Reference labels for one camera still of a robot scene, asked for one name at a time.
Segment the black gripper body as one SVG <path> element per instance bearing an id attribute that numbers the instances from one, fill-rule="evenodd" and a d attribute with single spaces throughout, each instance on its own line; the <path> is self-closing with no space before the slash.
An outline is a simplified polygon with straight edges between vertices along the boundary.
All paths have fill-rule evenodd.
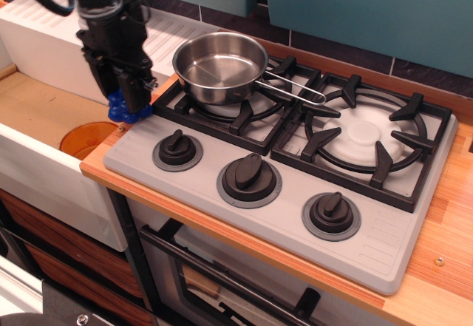
<path id="1" fill-rule="evenodd" d="M 127 72 L 140 79 L 147 89 L 156 87 L 152 75 L 152 61 L 143 50 L 147 39 L 146 28 L 128 13 L 119 12 L 113 16 L 83 17 L 77 37 L 82 49 L 91 49 L 103 55 L 113 66 L 116 78 Z"/>

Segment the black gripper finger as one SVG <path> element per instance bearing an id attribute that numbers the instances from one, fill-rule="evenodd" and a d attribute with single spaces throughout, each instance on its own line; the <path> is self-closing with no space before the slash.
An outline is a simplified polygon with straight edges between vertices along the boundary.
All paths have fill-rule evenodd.
<path id="1" fill-rule="evenodd" d="M 103 96 L 108 98 L 118 91 L 118 80 L 113 66 L 103 56 L 96 54 L 91 49 L 82 49 L 90 71 L 101 90 Z"/>
<path id="2" fill-rule="evenodd" d="M 118 76 L 118 84 L 130 113 L 137 114 L 149 105 L 151 92 L 140 79 L 127 72 L 122 72 Z"/>

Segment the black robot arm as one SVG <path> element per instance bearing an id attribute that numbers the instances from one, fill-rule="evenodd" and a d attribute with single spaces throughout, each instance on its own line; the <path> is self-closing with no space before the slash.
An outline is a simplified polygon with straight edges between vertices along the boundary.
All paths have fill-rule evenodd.
<path id="1" fill-rule="evenodd" d="M 68 16 L 78 11 L 85 27 L 76 35 L 82 53 L 104 97 L 117 99 L 130 115 L 147 112 L 156 79 L 152 60 L 143 49 L 147 39 L 144 0 L 36 0 L 49 11 Z"/>

